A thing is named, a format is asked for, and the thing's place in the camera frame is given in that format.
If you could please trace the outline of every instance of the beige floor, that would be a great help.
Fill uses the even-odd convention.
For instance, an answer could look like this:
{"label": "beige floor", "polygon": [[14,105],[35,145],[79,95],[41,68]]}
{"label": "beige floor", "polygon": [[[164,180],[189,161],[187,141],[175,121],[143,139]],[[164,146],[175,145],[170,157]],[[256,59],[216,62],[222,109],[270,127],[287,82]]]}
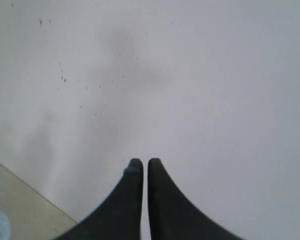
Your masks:
{"label": "beige floor", "polygon": [[52,240],[76,224],[2,165],[0,208],[11,223],[10,240]]}

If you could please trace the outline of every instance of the white wall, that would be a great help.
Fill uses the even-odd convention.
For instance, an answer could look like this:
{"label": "white wall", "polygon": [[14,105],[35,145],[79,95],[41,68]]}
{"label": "white wall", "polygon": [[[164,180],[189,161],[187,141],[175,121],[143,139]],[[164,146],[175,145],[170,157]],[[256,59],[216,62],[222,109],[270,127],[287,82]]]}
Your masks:
{"label": "white wall", "polygon": [[300,239],[300,1],[12,2],[0,163],[79,221],[160,157],[230,231]]}

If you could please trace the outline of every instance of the floor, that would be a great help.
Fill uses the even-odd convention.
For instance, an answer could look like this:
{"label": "floor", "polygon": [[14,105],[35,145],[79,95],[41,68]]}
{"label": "floor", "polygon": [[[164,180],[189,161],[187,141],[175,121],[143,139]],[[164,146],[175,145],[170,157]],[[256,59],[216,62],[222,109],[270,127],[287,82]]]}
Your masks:
{"label": "floor", "polygon": [[76,224],[2,165],[0,208],[11,223],[10,240],[52,240]]}

